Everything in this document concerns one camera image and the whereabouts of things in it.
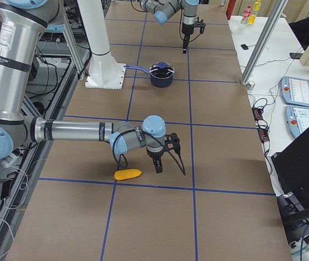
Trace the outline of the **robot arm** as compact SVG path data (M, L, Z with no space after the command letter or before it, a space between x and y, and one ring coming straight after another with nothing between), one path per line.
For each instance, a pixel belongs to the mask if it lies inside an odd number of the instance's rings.
M94 140L110 144L114 156L144 147L156 172L167 148L164 120L151 115L134 127L127 122L71 122L45 119L44 107L30 101L39 114L22 113L22 104L37 42L50 23L65 19L62 1L0 1L0 159L25 144L53 140Z
M143 11L147 11L154 15L159 24L165 24L178 11L182 11L181 32L182 52L186 54L191 35L195 28L200 28L200 33L204 32L205 23L197 17L199 1L140 1L140 7Z

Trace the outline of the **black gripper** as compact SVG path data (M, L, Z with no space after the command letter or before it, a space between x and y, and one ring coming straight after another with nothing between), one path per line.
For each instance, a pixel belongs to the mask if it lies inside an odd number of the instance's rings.
M182 43L182 53L186 54L188 45L190 42L190 36L194 33L194 25L193 24L182 24L182 33L184 34L183 43Z
M153 160L156 173L162 173L163 168L162 168L161 157L163 156L163 152L148 152L148 155Z

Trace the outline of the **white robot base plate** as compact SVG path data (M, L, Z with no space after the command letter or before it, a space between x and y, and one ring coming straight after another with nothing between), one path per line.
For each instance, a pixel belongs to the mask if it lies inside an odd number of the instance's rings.
M123 86L126 64L115 63L106 65L91 63L88 77L85 82L87 88L101 88L119 90Z

